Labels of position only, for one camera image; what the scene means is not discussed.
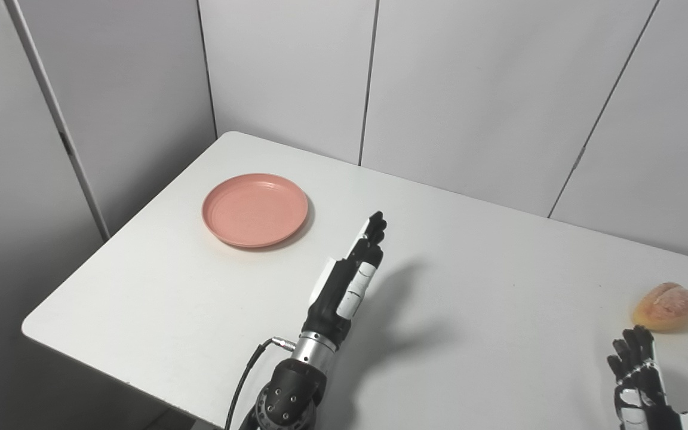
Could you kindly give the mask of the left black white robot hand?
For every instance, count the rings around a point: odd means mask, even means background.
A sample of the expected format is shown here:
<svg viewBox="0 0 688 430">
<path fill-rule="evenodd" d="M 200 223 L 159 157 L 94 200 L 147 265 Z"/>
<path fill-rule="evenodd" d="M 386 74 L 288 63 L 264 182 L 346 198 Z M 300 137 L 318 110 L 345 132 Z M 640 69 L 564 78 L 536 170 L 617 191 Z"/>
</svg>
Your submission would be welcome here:
<svg viewBox="0 0 688 430">
<path fill-rule="evenodd" d="M 375 212 L 361 227 L 346 257 L 328 259 L 309 299 L 302 334 L 311 335 L 334 352 L 341 348 L 384 258 L 380 243 L 386 226 L 384 214 Z"/>
</svg>

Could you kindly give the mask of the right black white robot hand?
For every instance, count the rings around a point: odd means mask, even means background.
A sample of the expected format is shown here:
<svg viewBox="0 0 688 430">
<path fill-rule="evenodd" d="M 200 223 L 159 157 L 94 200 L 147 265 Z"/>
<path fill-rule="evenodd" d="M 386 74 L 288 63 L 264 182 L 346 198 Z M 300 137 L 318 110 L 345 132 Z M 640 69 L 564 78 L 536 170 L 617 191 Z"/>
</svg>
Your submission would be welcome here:
<svg viewBox="0 0 688 430">
<path fill-rule="evenodd" d="M 614 405 L 620 429 L 688 429 L 688 411 L 667 400 L 652 332 L 643 325 L 624 329 L 607 357 L 615 378 Z"/>
</svg>

